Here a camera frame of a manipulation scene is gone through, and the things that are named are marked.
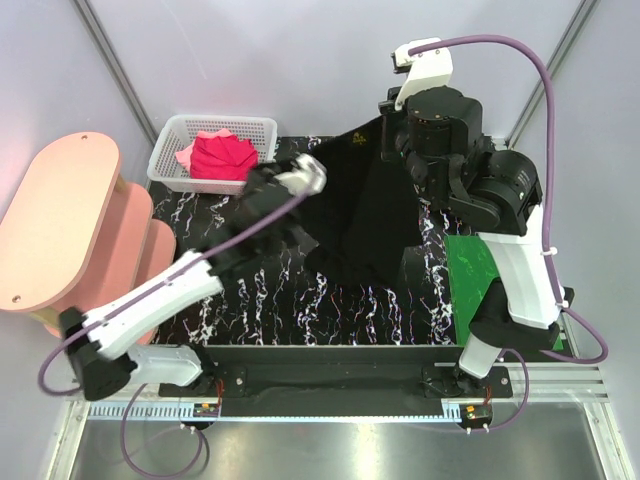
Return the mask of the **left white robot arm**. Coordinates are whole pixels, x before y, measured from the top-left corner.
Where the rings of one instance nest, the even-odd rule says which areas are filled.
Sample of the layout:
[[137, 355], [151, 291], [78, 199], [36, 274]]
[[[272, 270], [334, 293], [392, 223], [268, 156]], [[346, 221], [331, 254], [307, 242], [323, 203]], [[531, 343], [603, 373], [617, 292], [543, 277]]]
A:
[[216, 372], [189, 346], [141, 345], [143, 334], [190, 305], [229, 288], [254, 264], [296, 244], [296, 208], [320, 193], [326, 171], [309, 155], [251, 171], [237, 210], [203, 250], [187, 250], [171, 266], [124, 296], [59, 316], [66, 357], [85, 399], [105, 399], [130, 383], [169, 383], [196, 396], [215, 386]]

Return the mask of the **black daisy t-shirt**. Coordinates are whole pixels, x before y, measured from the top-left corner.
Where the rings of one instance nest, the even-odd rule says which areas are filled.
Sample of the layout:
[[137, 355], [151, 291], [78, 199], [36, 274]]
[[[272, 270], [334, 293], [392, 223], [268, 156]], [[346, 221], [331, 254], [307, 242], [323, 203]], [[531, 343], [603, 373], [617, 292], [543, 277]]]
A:
[[412, 178], [382, 159], [382, 133], [378, 117], [307, 150], [326, 184], [298, 207], [317, 242], [304, 266], [341, 286], [395, 287], [405, 250], [422, 243]]

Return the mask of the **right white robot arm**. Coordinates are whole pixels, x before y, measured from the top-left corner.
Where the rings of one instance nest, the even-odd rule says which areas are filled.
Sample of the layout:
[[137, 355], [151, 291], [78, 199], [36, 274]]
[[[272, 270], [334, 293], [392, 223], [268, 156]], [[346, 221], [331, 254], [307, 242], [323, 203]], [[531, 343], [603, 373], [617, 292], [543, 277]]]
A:
[[497, 149], [483, 132], [481, 103], [456, 89], [431, 87], [402, 99], [392, 87], [379, 112], [383, 157], [404, 165], [434, 209], [469, 225], [497, 268], [453, 374], [460, 393], [476, 396], [503, 350], [553, 347], [571, 299], [547, 272], [536, 167], [521, 153]]

